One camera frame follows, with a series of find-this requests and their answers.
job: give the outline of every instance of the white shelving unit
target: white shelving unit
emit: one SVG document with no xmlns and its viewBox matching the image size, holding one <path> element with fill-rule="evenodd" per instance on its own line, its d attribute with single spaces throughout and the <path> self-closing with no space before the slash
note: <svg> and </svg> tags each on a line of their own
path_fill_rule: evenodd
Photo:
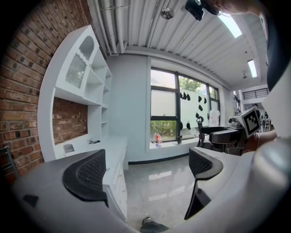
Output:
<svg viewBox="0 0 291 233">
<path fill-rule="evenodd" d="M 111 211 L 126 221 L 127 190 L 123 165 L 126 164 L 127 139 L 109 136 L 111 80 L 112 74 L 92 27 L 71 32 L 55 52 L 45 72 L 38 103 L 38 134 L 45 162 L 105 149 L 103 190 Z M 88 134 L 55 145 L 52 126 L 54 97 L 88 105 Z M 90 139 L 100 142 L 89 144 Z"/>
<path fill-rule="evenodd" d="M 71 32 L 52 57 L 40 89 L 37 119 L 45 162 L 59 158 L 52 127 L 54 97 L 88 105 L 87 137 L 102 140 L 109 131 L 111 80 L 112 74 L 92 27 Z"/>
</svg>

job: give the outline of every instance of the tiled floor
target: tiled floor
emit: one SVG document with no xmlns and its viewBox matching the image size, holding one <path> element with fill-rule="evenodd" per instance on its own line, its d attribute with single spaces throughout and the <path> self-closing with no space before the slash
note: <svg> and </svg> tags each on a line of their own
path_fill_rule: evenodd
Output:
<svg viewBox="0 0 291 233">
<path fill-rule="evenodd" d="M 146 216 L 169 228 L 184 222 L 194 186 L 188 159 L 129 166 L 125 182 L 130 226 L 139 230 Z"/>
</svg>

